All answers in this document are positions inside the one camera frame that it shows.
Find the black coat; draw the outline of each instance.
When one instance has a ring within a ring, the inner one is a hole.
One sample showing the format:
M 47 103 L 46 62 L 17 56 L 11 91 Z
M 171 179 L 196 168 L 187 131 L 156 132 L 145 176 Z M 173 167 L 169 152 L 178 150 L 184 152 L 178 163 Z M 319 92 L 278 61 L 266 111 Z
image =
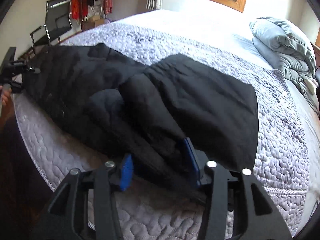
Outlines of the black coat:
M 184 55 L 147 67 L 104 44 L 50 47 L 31 64 L 41 73 L 24 87 L 54 122 L 110 157 L 132 153 L 152 182 L 204 199 L 185 179 L 185 137 L 226 168 L 253 167 L 257 98 L 234 77 Z

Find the wooden floor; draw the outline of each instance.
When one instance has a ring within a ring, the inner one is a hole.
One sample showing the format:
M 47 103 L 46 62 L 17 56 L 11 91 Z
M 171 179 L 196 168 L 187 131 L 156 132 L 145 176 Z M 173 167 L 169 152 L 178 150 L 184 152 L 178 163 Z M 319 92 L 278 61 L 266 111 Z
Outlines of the wooden floor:
M 10 154 L 12 153 L 3 140 L 4 133 L 7 132 L 4 130 L 4 125 L 10 118 L 14 118 L 11 100 L 6 107 L 2 107 L 0 117 L 0 228 L 4 225 L 14 228 L 11 239 L 27 239 L 39 212 L 17 200 L 17 184 L 10 162 Z M 2 233 L 3 231 L 0 230 L 0 239 L 4 239 L 1 237 Z

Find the white quilted bedspread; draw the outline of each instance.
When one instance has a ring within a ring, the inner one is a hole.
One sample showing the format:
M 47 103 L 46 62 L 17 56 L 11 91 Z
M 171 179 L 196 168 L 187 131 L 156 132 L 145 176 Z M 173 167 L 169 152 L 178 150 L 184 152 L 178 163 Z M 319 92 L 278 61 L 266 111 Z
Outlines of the white quilted bedspread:
M 121 23 L 99 26 L 64 44 L 98 42 L 147 65 L 182 53 L 252 84 L 259 106 L 259 141 L 253 172 L 277 205 L 291 233 L 296 232 L 308 189 L 309 158 L 299 114 L 280 72 L 259 68 L 197 41 Z M 15 98 L 15 111 L 27 150 L 52 190 L 71 168 L 94 169 L 106 160 L 104 155 L 61 131 L 27 95 Z M 116 200 L 125 239 L 197 237 L 203 207 L 188 199 L 134 180 L 132 187 L 116 195 Z M 226 237 L 232 234 L 232 220 L 230 213 Z

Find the gray blanket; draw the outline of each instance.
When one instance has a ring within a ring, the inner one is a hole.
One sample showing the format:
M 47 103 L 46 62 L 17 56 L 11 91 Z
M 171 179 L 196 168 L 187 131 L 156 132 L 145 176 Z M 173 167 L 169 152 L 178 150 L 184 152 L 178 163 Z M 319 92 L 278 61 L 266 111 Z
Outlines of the gray blanket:
M 250 22 L 253 44 L 275 69 L 291 80 L 319 115 L 316 98 L 315 55 L 310 41 L 288 20 L 261 17 Z

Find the bed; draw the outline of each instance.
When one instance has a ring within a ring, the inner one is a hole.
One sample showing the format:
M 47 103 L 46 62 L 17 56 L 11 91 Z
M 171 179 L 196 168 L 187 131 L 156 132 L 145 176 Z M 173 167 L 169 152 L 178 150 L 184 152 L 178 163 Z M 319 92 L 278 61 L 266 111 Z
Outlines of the bed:
M 217 7 L 214 15 L 208 16 L 158 10 L 99 26 L 69 38 L 62 45 L 95 45 L 104 42 L 107 46 L 147 65 L 168 56 L 168 48 L 161 47 L 161 43 L 154 47 L 155 57 L 146 55 L 141 44 L 149 41 L 139 35 L 133 37 L 134 49 L 139 53 L 123 49 L 122 44 L 127 42 L 126 37 L 117 36 L 115 33 L 119 32 L 118 28 L 125 27 L 130 29 L 131 33 L 139 34 L 148 30 L 163 40 L 170 36 L 176 37 L 180 42 L 188 41 L 188 45 L 183 42 L 175 44 L 185 46 L 185 51 L 205 45 L 217 48 L 222 53 L 231 53 L 233 57 L 241 58 L 261 69 L 272 70 L 254 47 L 248 23 L 249 19 L 243 14 L 222 5 Z M 285 96 L 293 100 L 292 105 L 297 113 L 295 119 L 301 126 L 301 141 L 306 146 L 305 154 L 308 158 L 304 168 L 301 163 L 295 166 L 295 170 L 304 169 L 302 176 L 305 176 L 305 180 L 292 188 L 272 187 L 268 184 L 265 189 L 280 210 L 292 235 L 295 235 L 307 223 L 320 200 L 320 181 L 316 179 L 320 176 L 320 122 L 292 82 L 285 80 L 285 83 L 284 88 L 288 91 Z M 26 93 L 14 96 L 14 106 L 26 150 L 38 173 L 52 191 L 71 168 L 87 171 L 98 168 L 107 160 L 105 155 L 84 146 L 60 130 Z M 258 144 L 258 152 L 262 151 L 264 149 Z M 261 161 L 258 158 L 253 169 L 262 182 L 267 181 L 263 176 L 270 173 L 267 162 L 267 159 Z M 197 238 L 203 207 L 181 198 L 176 193 L 135 178 L 132 187 L 116 195 L 116 202 L 120 225 L 126 239 Z M 230 212 L 227 217 L 226 238 L 232 235 L 232 221 Z M 92 196 L 89 196 L 89 225 L 94 228 Z

